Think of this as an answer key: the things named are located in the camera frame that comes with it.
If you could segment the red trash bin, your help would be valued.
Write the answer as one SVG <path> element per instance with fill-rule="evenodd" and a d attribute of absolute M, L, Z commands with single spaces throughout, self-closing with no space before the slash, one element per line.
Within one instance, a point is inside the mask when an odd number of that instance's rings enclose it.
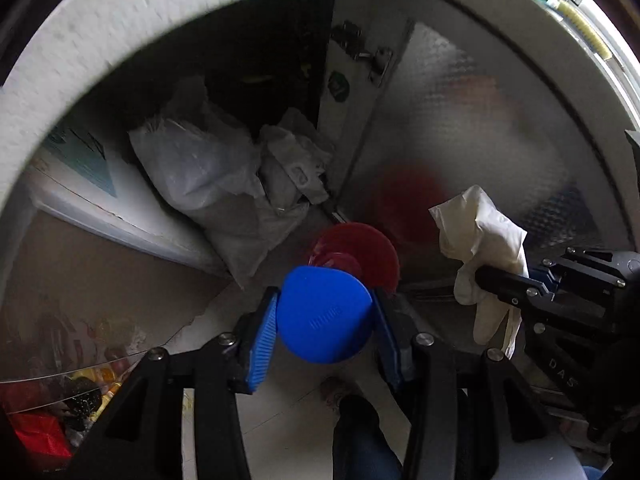
<path fill-rule="evenodd" d="M 308 264 L 347 272 L 367 288 L 384 292 L 394 292 L 400 278 L 393 244 L 377 229 L 358 222 L 324 230 L 310 248 Z"/>

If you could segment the blue round lid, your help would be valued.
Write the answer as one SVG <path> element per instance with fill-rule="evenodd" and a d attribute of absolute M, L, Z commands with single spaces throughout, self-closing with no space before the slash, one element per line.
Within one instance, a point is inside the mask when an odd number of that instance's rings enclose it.
<path fill-rule="evenodd" d="M 284 279 L 277 330 L 288 351 L 314 364 L 356 356 L 373 332 L 373 299 L 358 278 L 320 266 L 298 266 Z"/>

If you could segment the white tissue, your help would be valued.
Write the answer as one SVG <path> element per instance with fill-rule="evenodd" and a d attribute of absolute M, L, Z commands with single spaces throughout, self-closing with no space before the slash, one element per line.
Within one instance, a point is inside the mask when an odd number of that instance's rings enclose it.
<path fill-rule="evenodd" d="M 486 346 L 506 326 L 501 351 L 513 356 L 522 315 L 510 301 L 501 301 L 477 285 L 475 273 L 492 266 L 518 276 L 528 275 L 524 242 L 527 232 L 505 216 L 478 185 L 430 209 L 439 229 L 440 252 L 462 263 L 454 280 L 454 299 L 476 307 L 473 340 Z"/>

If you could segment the white plastic sack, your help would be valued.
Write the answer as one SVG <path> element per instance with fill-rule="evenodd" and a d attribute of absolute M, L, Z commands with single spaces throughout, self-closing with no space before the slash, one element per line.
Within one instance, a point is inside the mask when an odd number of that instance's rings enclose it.
<path fill-rule="evenodd" d="M 334 147 L 299 110 L 251 136 L 214 113 L 201 76 L 181 79 L 129 140 L 160 196 L 203 229 L 240 287 L 329 197 L 322 176 Z"/>

